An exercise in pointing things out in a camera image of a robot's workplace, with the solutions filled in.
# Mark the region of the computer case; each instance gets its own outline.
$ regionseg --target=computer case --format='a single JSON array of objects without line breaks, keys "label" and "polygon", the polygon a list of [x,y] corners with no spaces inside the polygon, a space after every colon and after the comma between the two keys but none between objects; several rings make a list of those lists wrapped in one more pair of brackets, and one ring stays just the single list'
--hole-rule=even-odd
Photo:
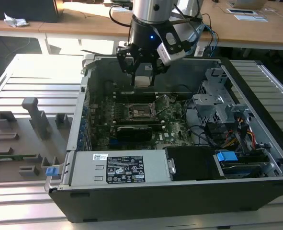
[{"label": "computer case", "polygon": [[0,20],[6,13],[28,21],[57,23],[63,10],[63,0],[0,0]]}]

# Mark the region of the sticker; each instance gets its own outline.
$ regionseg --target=sticker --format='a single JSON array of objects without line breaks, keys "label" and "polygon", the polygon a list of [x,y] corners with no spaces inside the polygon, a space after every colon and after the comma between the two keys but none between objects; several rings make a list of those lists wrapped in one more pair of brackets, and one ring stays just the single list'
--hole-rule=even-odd
[{"label": "sticker", "polygon": [[146,182],[142,156],[107,157],[106,174],[109,184]]},{"label": "sticker", "polygon": [[0,161],[13,161],[12,158],[0,158]]},{"label": "sticker", "polygon": [[105,161],[107,160],[108,154],[94,154],[93,160],[94,161]]},{"label": "sticker", "polygon": [[152,66],[145,66],[145,70],[153,70]]}]

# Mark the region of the paper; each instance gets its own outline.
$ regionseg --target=paper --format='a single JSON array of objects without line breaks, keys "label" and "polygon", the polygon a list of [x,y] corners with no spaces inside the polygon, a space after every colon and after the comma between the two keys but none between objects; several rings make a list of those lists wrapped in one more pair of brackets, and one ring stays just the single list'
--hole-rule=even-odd
[{"label": "paper", "polygon": [[9,26],[16,27],[16,26],[28,25],[25,19],[15,19],[7,16],[5,13],[4,16],[5,16],[4,22]]},{"label": "paper", "polygon": [[267,22],[266,19],[258,16],[235,15],[235,17],[238,20],[244,20],[244,21]]}]

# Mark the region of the barcode label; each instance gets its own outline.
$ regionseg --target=barcode label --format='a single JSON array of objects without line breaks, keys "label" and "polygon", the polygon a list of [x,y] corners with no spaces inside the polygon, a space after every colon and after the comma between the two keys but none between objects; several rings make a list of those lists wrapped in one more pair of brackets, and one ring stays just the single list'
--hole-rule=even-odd
[{"label": "barcode label", "polygon": [[94,161],[105,161],[107,160],[108,154],[94,154],[93,160]]}]

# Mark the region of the warning label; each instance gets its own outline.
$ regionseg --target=warning label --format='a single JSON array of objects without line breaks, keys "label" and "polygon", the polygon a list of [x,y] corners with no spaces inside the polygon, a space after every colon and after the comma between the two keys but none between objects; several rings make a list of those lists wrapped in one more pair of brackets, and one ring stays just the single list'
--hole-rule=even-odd
[{"label": "warning label", "polygon": [[109,184],[146,182],[142,156],[107,157],[106,174]]}]

